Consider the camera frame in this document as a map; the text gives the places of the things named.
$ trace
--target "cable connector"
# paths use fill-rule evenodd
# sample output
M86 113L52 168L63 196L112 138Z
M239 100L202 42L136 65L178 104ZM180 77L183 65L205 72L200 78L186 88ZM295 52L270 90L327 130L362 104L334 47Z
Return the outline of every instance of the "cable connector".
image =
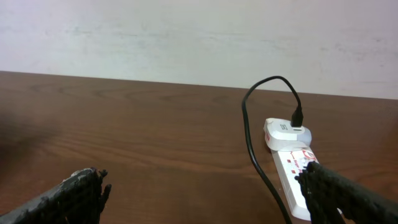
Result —
M301 109L301 106L298 106L292 115L292 120L290 122L291 127L293 128L301 127L303 125L303 119L304 119L303 111Z

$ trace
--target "wall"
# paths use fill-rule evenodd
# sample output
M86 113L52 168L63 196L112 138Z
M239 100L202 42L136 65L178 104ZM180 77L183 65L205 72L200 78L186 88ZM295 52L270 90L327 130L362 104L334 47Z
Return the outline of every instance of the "wall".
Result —
M0 70L398 99L396 0L2 0ZM274 82L263 88L287 90Z

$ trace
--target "brown wooden surface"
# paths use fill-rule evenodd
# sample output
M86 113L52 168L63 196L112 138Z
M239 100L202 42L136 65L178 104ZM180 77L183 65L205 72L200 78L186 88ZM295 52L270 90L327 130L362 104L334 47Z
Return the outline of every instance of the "brown wooden surface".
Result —
M102 223L282 223L247 153L245 92L0 72L0 213L94 166L113 184ZM320 163L398 201L398 101L300 97ZM254 150L284 202L262 126L295 106L276 91L248 103Z

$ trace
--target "white power strip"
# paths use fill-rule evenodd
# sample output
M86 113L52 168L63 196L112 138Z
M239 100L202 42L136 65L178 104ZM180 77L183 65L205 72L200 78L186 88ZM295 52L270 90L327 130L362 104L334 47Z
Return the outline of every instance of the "white power strip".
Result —
M292 215L311 220L300 184L294 179L309 162L318 162L310 149L310 130L303 126L292 128L290 121L284 119L268 118L264 131Z

